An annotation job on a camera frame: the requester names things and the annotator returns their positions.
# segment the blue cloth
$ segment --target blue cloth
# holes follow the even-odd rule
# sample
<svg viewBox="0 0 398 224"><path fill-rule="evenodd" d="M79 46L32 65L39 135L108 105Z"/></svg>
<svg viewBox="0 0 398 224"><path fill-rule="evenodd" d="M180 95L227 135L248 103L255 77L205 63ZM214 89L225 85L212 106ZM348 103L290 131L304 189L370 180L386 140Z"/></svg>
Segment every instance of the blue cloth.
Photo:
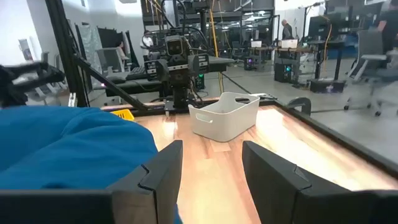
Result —
<svg viewBox="0 0 398 224"><path fill-rule="evenodd" d="M0 189L104 189L157 153L148 129L98 108L0 110L0 143Z"/></svg>

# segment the grey chair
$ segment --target grey chair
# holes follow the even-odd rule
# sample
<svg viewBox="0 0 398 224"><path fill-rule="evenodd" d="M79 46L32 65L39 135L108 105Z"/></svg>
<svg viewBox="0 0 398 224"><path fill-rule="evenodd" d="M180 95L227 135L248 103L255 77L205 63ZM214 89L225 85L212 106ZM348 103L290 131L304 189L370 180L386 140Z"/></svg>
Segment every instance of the grey chair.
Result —
<svg viewBox="0 0 398 224"><path fill-rule="evenodd" d="M42 52L42 61L43 62L49 62L49 52ZM59 68L59 55L57 54L55 56L55 63L56 63L56 67ZM24 77L24 80L34 80L36 79L35 74L31 73L31 74L27 74ZM62 82L59 83L48 83L46 85L42 85L40 87L35 88L34 90L26 93L26 95L33 101L36 102L43 102L44 105L47 105L47 98L48 97L52 97L55 99L56 104L61 105L61 101L58 97L59 93L61 93L62 91L66 90L67 87L67 83L66 83L66 79Z"/></svg>
<svg viewBox="0 0 398 224"><path fill-rule="evenodd" d="M368 108L374 108L375 116L381 115L383 101L377 97L384 87L398 81L398 70L387 69L388 56L383 54L382 35L376 30L358 31L358 59L348 73L353 85L370 85L370 96L367 99ZM349 107L356 101L350 97L344 107Z"/></svg>
<svg viewBox="0 0 398 224"><path fill-rule="evenodd" d="M232 58L233 59L241 59L243 54L244 48L241 47L239 41L232 41Z"/></svg>
<svg viewBox="0 0 398 224"><path fill-rule="evenodd" d="M123 61L116 47L97 50L99 62L104 76L108 76L108 70L113 72L125 72Z"/></svg>

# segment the white plastic bin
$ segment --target white plastic bin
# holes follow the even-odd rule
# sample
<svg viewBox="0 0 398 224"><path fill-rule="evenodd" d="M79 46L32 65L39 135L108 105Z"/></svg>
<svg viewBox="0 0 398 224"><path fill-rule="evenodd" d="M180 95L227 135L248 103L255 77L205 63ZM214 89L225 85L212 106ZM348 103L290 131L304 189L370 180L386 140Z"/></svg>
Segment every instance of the white plastic bin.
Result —
<svg viewBox="0 0 398 224"><path fill-rule="evenodd" d="M238 103L237 98L250 103ZM204 108L189 105L192 131L215 141L229 141L256 124L259 102L258 96L223 93L217 103Z"/></svg>

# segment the bin handle hole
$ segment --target bin handle hole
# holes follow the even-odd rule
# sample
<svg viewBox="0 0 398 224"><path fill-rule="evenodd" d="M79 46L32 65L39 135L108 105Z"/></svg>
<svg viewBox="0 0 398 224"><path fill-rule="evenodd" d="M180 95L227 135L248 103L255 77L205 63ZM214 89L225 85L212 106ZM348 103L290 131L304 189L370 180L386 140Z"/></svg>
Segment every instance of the bin handle hole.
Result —
<svg viewBox="0 0 398 224"><path fill-rule="evenodd" d="M237 103L244 103L244 104L248 104L250 103L250 99L247 98L243 98L243 97L235 97L235 102Z"/></svg>
<svg viewBox="0 0 398 224"><path fill-rule="evenodd" d="M196 117L197 117L197 119L199 121L203 121L203 122L206 122L206 123L212 123L213 122L213 120L209 116L206 116L204 114L197 113Z"/></svg>

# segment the wooden table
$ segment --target wooden table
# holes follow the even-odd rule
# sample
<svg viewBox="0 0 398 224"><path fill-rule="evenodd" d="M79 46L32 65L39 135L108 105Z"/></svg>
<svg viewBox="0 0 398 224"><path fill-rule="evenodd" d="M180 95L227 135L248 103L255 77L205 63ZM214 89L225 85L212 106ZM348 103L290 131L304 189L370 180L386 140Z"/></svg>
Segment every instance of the wooden table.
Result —
<svg viewBox="0 0 398 224"><path fill-rule="evenodd" d="M276 106L259 108L257 123L230 142L191 130L189 114L138 117L158 149L183 140L178 208L184 223L260 223L246 183L242 143L254 141L350 190L398 189L398 181Z"/></svg>

